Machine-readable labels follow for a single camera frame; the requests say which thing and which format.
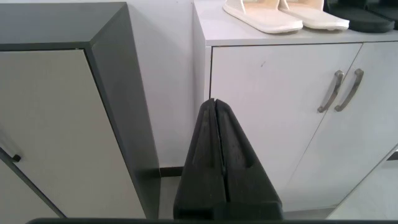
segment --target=floor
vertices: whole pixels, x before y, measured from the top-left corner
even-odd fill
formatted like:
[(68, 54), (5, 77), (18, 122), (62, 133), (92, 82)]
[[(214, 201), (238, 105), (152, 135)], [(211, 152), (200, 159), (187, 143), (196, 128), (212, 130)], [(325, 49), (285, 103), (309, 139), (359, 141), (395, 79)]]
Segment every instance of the floor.
[[(160, 219), (173, 219), (173, 204), (181, 177), (163, 177), (160, 185)], [(300, 212), (285, 212), (285, 219), (325, 219), (334, 208), (307, 210)]]
[(173, 204), (181, 177), (163, 177), (160, 183), (159, 218), (173, 219)]
[(328, 219), (398, 220), (398, 161), (369, 174)]
[[(173, 204), (181, 177), (162, 178), (159, 218), (173, 219)], [(398, 161), (387, 161), (366, 177), (337, 208), (285, 212), (287, 220), (398, 220)]]

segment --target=cream slide sandal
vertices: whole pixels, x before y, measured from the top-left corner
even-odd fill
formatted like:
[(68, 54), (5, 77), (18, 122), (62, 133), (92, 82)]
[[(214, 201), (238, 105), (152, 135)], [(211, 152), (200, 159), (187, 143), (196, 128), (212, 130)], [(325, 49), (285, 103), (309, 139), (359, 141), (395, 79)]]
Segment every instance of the cream slide sandal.
[(279, 0), (226, 0), (223, 9), (232, 16), (270, 34), (290, 32), (303, 27), (300, 19), (278, 10)]
[(280, 0), (279, 10), (303, 20), (304, 26), (312, 29), (346, 30), (349, 25), (348, 20), (323, 12), (323, 0)]

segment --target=black baseboard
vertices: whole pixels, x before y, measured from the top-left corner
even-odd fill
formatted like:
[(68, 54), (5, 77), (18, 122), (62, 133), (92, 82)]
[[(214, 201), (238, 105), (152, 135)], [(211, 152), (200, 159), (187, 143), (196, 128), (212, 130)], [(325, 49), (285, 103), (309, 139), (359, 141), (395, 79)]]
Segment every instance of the black baseboard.
[(390, 158), (388, 158), (388, 161), (391, 161), (391, 160), (398, 160), (398, 152), (394, 152), (394, 153), (390, 156)]
[(160, 176), (161, 177), (179, 177), (182, 175), (183, 167), (161, 167)]

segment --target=black slipper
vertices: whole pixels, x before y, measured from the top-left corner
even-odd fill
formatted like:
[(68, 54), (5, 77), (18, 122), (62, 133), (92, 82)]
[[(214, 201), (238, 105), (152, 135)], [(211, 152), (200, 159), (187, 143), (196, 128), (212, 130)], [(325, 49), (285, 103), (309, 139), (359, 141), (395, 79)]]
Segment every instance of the black slipper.
[(325, 12), (349, 20), (349, 29), (384, 33), (394, 28), (394, 21), (387, 20), (365, 10), (367, 0), (325, 0)]
[(379, 3), (368, 4), (367, 9), (386, 19), (395, 22), (395, 29), (398, 29), (398, 1), (381, 0)]

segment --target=cabinet handle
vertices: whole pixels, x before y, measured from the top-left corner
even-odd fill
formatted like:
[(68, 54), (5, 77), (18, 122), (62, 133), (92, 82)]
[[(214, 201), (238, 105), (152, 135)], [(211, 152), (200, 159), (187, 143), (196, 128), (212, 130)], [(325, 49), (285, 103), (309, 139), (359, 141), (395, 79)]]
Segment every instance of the cabinet handle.
[(15, 154), (15, 156), (11, 157), (9, 154), (7, 154), (5, 152), (5, 150), (0, 147), (0, 153), (3, 154), (4, 156), (6, 156), (9, 160), (11, 160), (12, 162), (19, 162), (21, 161), (21, 157), (18, 154)]
[(321, 105), (320, 107), (318, 107), (319, 113), (323, 113), (324, 111), (329, 109), (329, 106), (334, 102), (338, 94), (338, 90), (340, 89), (341, 82), (343, 81), (343, 76), (344, 73), (342, 71), (338, 70), (337, 72), (335, 72), (335, 77), (337, 78), (335, 88), (333, 89), (333, 93), (330, 95), (327, 103), (324, 106)]
[(335, 107), (335, 110), (337, 112), (342, 111), (344, 108), (346, 108), (347, 104), (351, 101), (351, 99), (354, 97), (356, 90), (358, 90), (359, 85), (361, 84), (362, 78), (363, 78), (363, 74), (364, 72), (362, 71), (362, 69), (357, 69), (355, 70), (354, 74), (356, 75), (355, 78), (355, 82), (354, 85), (351, 89), (351, 91), (348, 93), (348, 96), (346, 97), (346, 99), (344, 100), (344, 102), (341, 105), (337, 105)]

